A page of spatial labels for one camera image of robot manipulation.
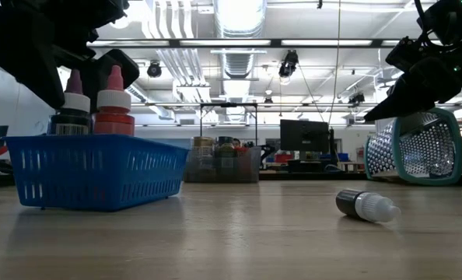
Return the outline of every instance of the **ceiling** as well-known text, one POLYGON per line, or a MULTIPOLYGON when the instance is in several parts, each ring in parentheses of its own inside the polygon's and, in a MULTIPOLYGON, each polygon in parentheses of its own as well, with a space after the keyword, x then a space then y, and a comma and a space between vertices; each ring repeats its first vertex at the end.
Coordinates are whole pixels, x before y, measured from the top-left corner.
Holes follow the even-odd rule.
MULTIPOLYGON (((136 7, 137 1, 130 1, 131 9, 136 7)), ((422 0, 427 9, 434 0, 422 0)), ((170 1, 167 1, 168 26, 170 27, 170 1)), ((192 5, 192 27, 197 38, 216 37, 212 1, 194 0, 192 5)), ((340 23, 340 38, 385 38, 398 40, 409 36, 416 38, 421 33, 416 19, 413 1, 400 0, 342 0, 338 13, 338 1, 324 0, 322 9, 317 9, 317 2, 303 0, 268 0, 265 14, 263 38, 338 38, 338 23, 340 23)), ((106 25, 98 29, 101 40, 145 39, 142 24, 136 17, 143 17, 136 11, 127 11, 130 24, 123 29, 116 29, 106 25)), ((198 57, 209 83, 210 96, 217 100, 224 93, 222 91, 222 73, 219 56, 211 54, 211 49, 198 49, 198 57)), ((272 90, 273 101, 283 103, 309 102, 311 95, 317 102, 331 103, 339 100, 347 102, 351 92, 345 92, 349 86, 359 82, 358 90, 363 92, 366 102, 374 100, 374 79, 369 75, 379 73, 382 68, 390 68, 385 57, 390 48, 357 48, 340 49, 316 48, 298 49, 300 68, 292 75, 290 83, 280 86, 278 79, 278 65, 285 57, 287 48, 268 48, 266 54, 257 54, 252 73, 253 79, 249 91, 249 101, 263 102, 265 90, 272 90), (335 98, 340 93, 341 99, 335 98)), ((97 49, 98 55, 108 49, 97 49)), ((159 60, 156 49, 126 48, 124 52, 135 61, 159 60)), ((149 78, 146 67, 141 67, 141 76, 136 82, 145 90, 152 100, 160 102, 175 102, 173 99, 173 77, 163 67, 159 78, 149 78)))

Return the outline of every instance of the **table surface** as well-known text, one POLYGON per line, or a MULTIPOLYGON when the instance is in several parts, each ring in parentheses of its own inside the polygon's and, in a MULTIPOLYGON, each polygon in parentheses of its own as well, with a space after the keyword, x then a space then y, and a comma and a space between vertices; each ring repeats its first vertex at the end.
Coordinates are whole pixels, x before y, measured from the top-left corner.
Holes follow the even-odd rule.
POLYGON ((25 208, 0 188, 0 279, 462 279, 462 188, 368 181, 185 184, 115 213, 25 208), (384 225, 335 195, 377 191, 384 225))

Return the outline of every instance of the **wall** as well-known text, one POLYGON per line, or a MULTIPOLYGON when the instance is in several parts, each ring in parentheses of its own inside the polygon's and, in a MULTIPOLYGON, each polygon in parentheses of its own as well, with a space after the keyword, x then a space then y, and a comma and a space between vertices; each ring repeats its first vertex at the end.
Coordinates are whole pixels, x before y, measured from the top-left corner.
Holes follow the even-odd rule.
MULTIPOLYGON (((38 135, 46 132, 54 110, 25 86, 0 69, 0 125, 8 135, 38 135)), ((8 159, 8 153, 1 158, 8 159)))
MULTIPOLYGON (((356 161, 355 150, 365 145, 374 128, 335 128, 334 137, 341 139, 343 152, 348 153, 351 160, 356 161)), ((136 128, 135 136, 150 139, 189 139, 200 135, 199 127, 145 127, 136 128)), ((204 128, 204 136, 233 136, 241 139, 255 138, 255 128, 204 128)), ((266 138, 280 138, 279 128, 259 127, 259 144, 265 144, 266 138)))

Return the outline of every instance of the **blue plastic basket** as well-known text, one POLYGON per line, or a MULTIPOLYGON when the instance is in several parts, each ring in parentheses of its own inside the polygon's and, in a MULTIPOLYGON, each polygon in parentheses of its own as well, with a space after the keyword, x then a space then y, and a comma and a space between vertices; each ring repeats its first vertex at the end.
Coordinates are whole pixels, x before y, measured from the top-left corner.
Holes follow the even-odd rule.
POLYGON ((20 203, 115 211, 177 194, 188 150, 126 135, 5 138, 20 203))

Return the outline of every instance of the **mesh basket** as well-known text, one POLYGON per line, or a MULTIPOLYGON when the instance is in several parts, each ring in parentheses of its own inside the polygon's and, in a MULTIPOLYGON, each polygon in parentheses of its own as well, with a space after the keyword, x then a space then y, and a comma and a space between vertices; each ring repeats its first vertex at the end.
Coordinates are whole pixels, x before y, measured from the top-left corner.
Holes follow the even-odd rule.
POLYGON ((190 151, 184 181, 188 183, 257 183, 261 147, 238 152, 236 157, 203 157, 190 151))
POLYGON ((366 174, 414 184, 454 184, 462 170, 462 140, 456 118, 439 108, 398 117, 371 136, 366 174))

